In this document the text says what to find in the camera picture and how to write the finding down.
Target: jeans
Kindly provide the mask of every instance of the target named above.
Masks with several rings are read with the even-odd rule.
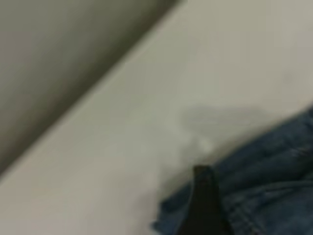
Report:
[[[213,169],[235,235],[313,234],[313,109],[240,148]],[[189,183],[162,202],[154,229],[175,235],[190,195]]]

